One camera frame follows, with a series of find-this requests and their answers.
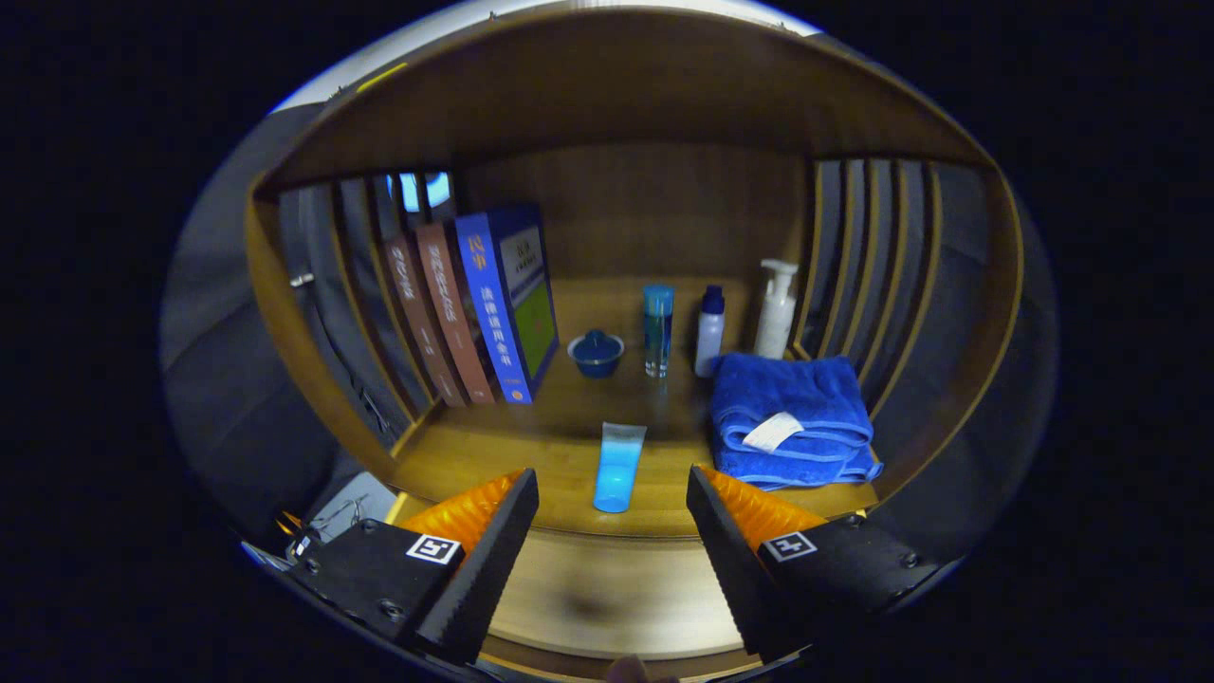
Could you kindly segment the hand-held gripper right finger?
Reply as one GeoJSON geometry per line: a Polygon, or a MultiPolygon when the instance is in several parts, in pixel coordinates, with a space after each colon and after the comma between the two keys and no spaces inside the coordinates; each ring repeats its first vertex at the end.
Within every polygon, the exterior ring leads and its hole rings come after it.
{"type": "Polygon", "coordinates": [[[743,648],[767,664],[866,636],[940,571],[867,516],[828,520],[698,463],[686,502],[743,648]]]}

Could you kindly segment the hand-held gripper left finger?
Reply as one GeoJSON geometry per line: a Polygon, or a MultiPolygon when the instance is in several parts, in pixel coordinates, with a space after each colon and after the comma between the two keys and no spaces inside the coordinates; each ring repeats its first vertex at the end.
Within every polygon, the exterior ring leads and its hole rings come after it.
{"type": "Polygon", "coordinates": [[[534,469],[507,472],[403,522],[354,523],[287,580],[378,641],[471,665],[538,506],[534,469]]]}

